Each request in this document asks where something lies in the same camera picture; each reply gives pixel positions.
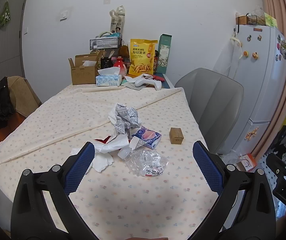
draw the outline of green box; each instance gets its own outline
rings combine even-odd
[[[159,41],[159,60],[156,72],[157,73],[166,73],[167,61],[170,54],[172,35],[162,34]]]

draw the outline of snack packaging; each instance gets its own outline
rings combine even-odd
[[[155,44],[157,41],[131,39],[130,41],[130,75],[139,76],[147,73],[153,75],[155,56]]]
[[[133,150],[142,145],[150,149],[154,149],[162,137],[160,133],[149,130],[145,128],[144,126],[141,126],[140,130],[138,130],[132,136],[133,138],[131,140],[130,147],[134,146],[132,148]]]

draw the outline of red bottle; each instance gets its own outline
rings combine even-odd
[[[122,60],[123,60],[123,58],[117,57],[116,58],[116,62],[114,63],[113,67],[119,67],[121,69],[120,70],[120,75],[122,75],[122,77],[124,77],[124,76],[126,76],[127,68],[124,65]]]

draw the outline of grey chair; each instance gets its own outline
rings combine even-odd
[[[191,71],[175,87],[183,87],[209,152],[216,153],[237,121],[244,88],[233,79],[204,68]]]

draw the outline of white refrigerator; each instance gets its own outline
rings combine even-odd
[[[233,149],[245,155],[252,152],[266,131],[282,95],[286,40],[277,28],[253,25],[240,25],[236,38],[241,41],[243,56],[239,59],[240,49],[235,42],[228,77],[244,87],[244,97],[238,120],[222,151]]]

